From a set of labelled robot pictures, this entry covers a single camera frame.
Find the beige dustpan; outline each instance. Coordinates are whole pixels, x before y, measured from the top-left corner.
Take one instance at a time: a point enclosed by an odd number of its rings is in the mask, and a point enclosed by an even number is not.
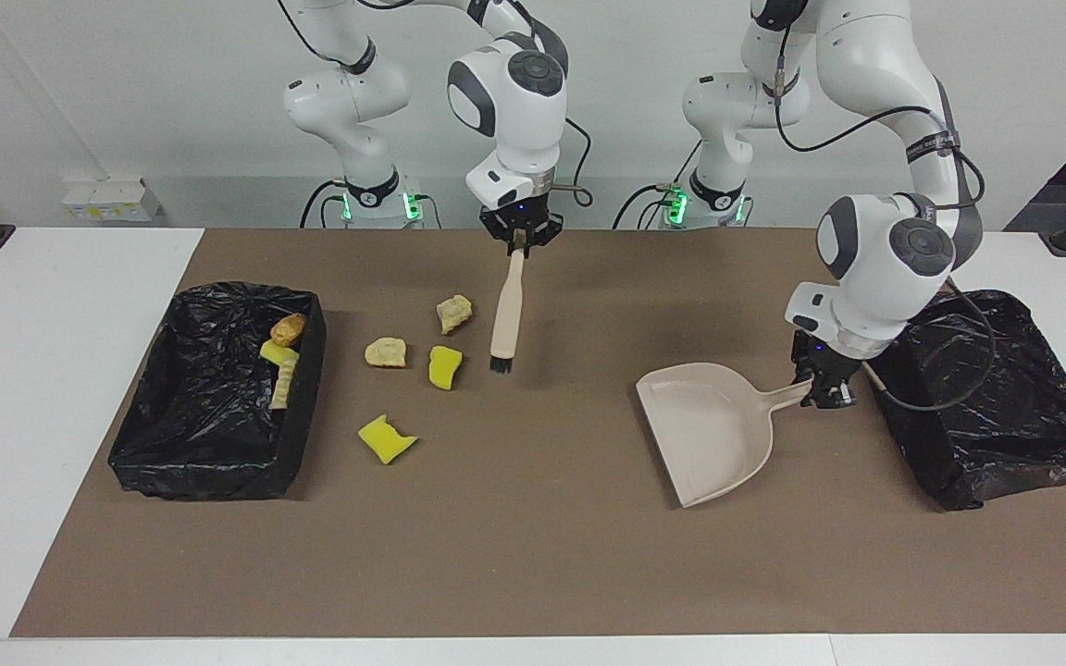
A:
[[[810,383],[761,393],[730,368],[666,368],[635,385],[682,507],[731,492],[771,455],[771,413],[801,402]]]

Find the black plastic bag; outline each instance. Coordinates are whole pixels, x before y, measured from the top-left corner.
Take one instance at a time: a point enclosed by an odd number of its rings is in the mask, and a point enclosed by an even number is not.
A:
[[[888,429],[919,486],[950,510],[992,498],[1066,485],[1066,374],[1018,298],[976,291],[973,303],[998,341],[989,378],[968,401],[935,413],[883,396]],[[894,396],[942,404],[981,376],[989,341],[955,295],[936,296],[871,366]]]
[[[291,400],[271,412],[278,368],[259,354],[293,312],[307,327]],[[309,291],[221,282],[180,292],[109,455],[123,488],[181,501],[282,497],[307,445],[325,344]]]

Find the table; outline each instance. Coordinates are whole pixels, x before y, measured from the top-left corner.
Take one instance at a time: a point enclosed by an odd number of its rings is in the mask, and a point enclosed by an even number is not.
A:
[[[25,228],[0,251],[0,663],[1066,663],[1054,635],[5,641],[199,238]],[[957,281],[1019,296],[1066,368],[1066,260],[995,233]]]

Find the brown paper surface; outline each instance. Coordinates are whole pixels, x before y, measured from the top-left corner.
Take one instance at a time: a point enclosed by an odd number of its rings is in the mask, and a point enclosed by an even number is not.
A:
[[[474,231],[207,231],[184,287],[284,283],[325,308],[298,480],[285,501],[124,493],[115,423],[13,634],[1066,633],[1066,488],[942,514],[861,378],[858,408],[778,412],[759,475],[678,506],[634,383],[711,361],[787,384],[784,306],[828,278],[810,231],[564,233],[526,266],[502,376],[506,264]],[[477,316],[445,338],[456,292]],[[384,336],[409,370],[365,366]],[[426,380],[436,344],[466,354],[453,392]],[[420,437],[390,467],[355,435],[382,413]]]

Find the bread piece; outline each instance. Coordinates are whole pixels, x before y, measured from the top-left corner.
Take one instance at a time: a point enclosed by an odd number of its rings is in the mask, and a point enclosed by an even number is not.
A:
[[[270,329],[270,338],[274,340],[275,345],[290,347],[298,341],[298,338],[304,334],[304,328],[307,328],[307,318],[295,312],[295,314],[277,322],[274,328]]]
[[[443,325],[443,336],[458,328],[463,322],[471,319],[471,300],[467,296],[455,294],[435,307],[438,321]]]
[[[365,348],[365,361],[376,368],[405,368],[405,340],[381,338]]]

